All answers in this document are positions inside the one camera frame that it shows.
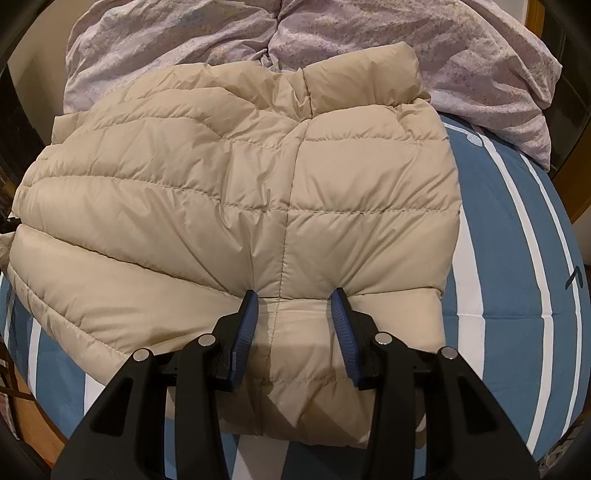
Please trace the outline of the beige quilted down jacket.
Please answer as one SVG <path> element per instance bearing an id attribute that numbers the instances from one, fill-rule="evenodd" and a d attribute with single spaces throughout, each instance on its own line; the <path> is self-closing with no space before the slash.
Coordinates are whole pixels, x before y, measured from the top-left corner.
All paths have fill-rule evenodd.
<path id="1" fill-rule="evenodd" d="M 1 238 L 23 306 L 96 381 L 182 348 L 259 295 L 223 430 L 363 447 L 374 395 L 346 375 L 329 295 L 409 346 L 445 341 L 458 170 L 405 43 L 294 72 L 141 75 L 58 117 Z"/>

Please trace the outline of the blue white striped bed sheet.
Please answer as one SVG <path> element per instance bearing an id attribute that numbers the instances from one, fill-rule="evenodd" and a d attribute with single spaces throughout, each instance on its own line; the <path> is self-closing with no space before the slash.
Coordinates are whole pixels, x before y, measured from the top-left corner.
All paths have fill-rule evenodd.
<path id="1" fill-rule="evenodd" d="M 518 150 L 440 113 L 463 197 L 443 298 L 448 344 L 483 380 L 544 458 L 583 411 L 590 377 L 589 283 L 549 176 Z M 1 335 L 32 394 L 69 436 L 102 390 L 44 332 L 7 279 Z M 358 479 L 361 449 L 223 435 L 231 479 Z"/>

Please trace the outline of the lilac floral duvet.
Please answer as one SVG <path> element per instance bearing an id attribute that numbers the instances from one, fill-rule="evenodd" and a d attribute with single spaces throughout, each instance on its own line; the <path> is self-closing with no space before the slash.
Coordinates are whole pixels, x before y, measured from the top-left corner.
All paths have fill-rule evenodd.
<path id="1" fill-rule="evenodd" d="M 68 40 L 63 109 L 87 110 L 151 69 L 256 61 L 297 70 L 398 42 L 414 49 L 437 110 L 549 166 L 543 112 L 561 64 L 492 1 L 97 1 Z"/>

